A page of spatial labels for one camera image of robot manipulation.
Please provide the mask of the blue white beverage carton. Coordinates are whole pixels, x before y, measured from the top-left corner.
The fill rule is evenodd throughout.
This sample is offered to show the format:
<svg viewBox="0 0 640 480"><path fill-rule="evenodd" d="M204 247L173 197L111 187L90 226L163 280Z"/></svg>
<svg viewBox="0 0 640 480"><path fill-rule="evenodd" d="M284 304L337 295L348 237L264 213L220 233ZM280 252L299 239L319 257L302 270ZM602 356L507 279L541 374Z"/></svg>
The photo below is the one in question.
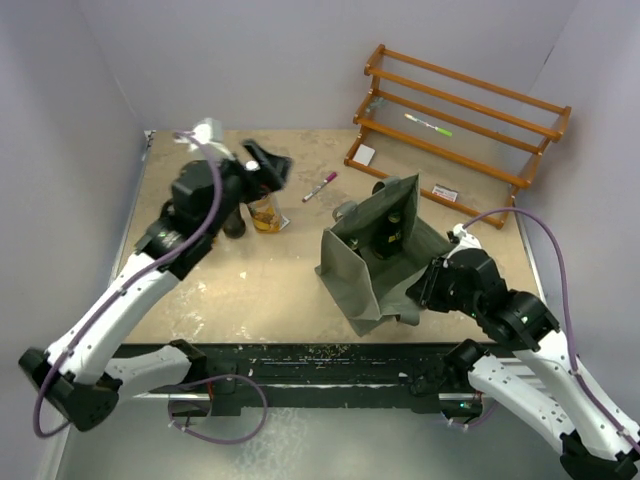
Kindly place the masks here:
<svg viewBox="0 0 640 480"><path fill-rule="evenodd" d="M281 212L274 193L249 203L247 208L253 227L258 233L278 233L290 224L290 220Z"/></svg>

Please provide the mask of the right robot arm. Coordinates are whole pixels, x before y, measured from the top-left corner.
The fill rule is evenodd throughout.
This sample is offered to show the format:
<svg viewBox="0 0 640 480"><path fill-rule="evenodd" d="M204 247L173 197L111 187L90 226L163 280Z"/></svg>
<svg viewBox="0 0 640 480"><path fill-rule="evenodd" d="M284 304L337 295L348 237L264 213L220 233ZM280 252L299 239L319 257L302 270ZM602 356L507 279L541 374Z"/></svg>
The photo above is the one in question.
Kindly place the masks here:
<svg viewBox="0 0 640 480"><path fill-rule="evenodd" d="M477 342L446 358L445 380L492 397L536 431L573 479L632 479L638 472L639 425L572 357L559 322L535 295L510 289L483 250L458 250L432 260L407 296L420 307L462 312L511 351L544 388L522 380Z"/></svg>

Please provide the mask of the green canvas bag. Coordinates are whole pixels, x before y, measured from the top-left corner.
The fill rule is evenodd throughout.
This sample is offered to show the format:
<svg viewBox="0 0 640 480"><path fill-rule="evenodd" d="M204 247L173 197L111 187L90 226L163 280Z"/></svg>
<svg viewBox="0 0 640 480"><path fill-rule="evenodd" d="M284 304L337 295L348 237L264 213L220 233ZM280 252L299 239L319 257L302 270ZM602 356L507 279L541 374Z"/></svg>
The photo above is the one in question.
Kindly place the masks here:
<svg viewBox="0 0 640 480"><path fill-rule="evenodd" d="M433 259L452 249L445 236L419 217L420 199L418 175L388 177L377 182L365 200L337 207L334 224L323 231L316 274L359 336L386 321L420 323L421 308L405 291ZM372 247L392 210L402 213L402 251L382 260ZM346 245L351 237L359 240L360 255Z"/></svg>

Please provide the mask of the glass cola bottle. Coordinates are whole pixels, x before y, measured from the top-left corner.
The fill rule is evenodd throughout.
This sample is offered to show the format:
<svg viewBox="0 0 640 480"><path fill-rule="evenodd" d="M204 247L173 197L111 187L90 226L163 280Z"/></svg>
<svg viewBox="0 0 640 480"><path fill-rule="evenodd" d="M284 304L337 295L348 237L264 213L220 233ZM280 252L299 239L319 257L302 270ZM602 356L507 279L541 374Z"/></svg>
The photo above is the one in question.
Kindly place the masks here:
<svg viewBox="0 0 640 480"><path fill-rule="evenodd" d="M237 204L229 213L222 225L222 230L227 238L239 239L246 233L246 223L241 214L240 204Z"/></svg>

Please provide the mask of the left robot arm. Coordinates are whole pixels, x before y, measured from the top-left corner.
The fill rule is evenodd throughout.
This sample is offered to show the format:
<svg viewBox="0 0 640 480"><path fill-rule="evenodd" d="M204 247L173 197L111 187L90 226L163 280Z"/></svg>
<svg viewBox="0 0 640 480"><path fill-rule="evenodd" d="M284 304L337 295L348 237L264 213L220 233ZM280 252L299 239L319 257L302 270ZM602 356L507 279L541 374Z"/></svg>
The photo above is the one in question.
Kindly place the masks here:
<svg viewBox="0 0 640 480"><path fill-rule="evenodd" d="M158 219L117 278L66 334L45 349L29 348L21 355L19 366L37 391L32 413L37 437L59 432L43 430L44 404L67 425L86 432L131 397L164 387L194 392L209 382L206 355L185 340L137 357L115 354L148 311L209 254L240 204L284 189L293 161L252 139L241 143L251 156L247 163L221 144L189 141L202 159L181 168Z"/></svg>

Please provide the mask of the green bottle white cap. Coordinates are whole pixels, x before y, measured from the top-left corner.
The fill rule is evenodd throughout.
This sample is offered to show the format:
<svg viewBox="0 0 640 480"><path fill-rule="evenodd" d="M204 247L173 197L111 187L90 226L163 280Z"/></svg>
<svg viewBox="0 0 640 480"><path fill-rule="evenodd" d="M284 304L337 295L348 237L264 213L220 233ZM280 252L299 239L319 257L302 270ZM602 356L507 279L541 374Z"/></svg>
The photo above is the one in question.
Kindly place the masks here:
<svg viewBox="0 0 640 480"><path fill-rule="evenodd" d="M245 169L250 172L257 171L260 169L260 165L257 161L250 160L245 164Z"/></svg>

